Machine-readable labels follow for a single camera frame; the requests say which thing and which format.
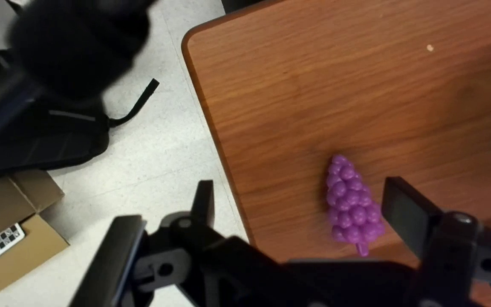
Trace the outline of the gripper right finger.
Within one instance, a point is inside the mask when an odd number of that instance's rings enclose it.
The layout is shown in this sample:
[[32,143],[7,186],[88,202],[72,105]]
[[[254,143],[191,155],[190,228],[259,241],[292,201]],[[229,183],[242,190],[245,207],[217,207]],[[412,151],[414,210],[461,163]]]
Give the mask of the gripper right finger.
[[471,214],[441,210],[402,177],[386,177],[381,212],[420,261],[406,307],[481,307],[471,286],[491,286],[491,227]]

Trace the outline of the brown cardboard box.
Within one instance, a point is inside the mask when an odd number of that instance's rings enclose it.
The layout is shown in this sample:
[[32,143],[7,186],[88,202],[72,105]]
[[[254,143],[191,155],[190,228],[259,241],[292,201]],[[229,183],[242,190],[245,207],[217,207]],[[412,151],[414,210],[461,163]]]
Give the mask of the brown cardboard box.
[[0,177],[0,232],[19,224],[25,237],[0,256],[0,291],[57,255],[69,243],[41,212],[58,203],[64,192],[44,171]]

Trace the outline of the purple toy grape bunch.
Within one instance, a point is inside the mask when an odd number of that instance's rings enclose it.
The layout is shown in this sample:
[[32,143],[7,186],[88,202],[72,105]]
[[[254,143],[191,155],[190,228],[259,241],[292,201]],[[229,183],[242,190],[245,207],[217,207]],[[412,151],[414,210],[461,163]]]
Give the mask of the purple toy grape bunch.
[[362,175],[343,155],[334,155],[327,169],[326,203],[331,235],[353,245],[361,257],[370,254],[370,243],[384,235],[381,206]]

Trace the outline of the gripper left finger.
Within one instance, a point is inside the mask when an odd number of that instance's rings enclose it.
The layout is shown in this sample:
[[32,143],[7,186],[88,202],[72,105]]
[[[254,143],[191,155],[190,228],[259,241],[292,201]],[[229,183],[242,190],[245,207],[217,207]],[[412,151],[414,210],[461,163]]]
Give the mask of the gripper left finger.
[[115,217],[70,307],[150,307],[156,290],[172,285],[195,307],[244,306],[251,292],[202,258],[225,241],[213,218],[211,180],[197,184],[189,211],[168,214],[152,234],[138,214]]

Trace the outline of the black backpack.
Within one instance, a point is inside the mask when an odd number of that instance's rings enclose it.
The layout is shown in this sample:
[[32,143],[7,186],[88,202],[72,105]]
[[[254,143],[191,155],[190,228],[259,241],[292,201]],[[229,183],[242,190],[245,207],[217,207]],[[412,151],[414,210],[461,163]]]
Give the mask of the black backpack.
[[0,177],[28,170],[55,170],[81,165],[104,153],[109,131],[135,117],[159,86],[151,79],[124,117],[107,115],[101,93],[119,76],[79,68],[58,74],[47,94],[0,130]]

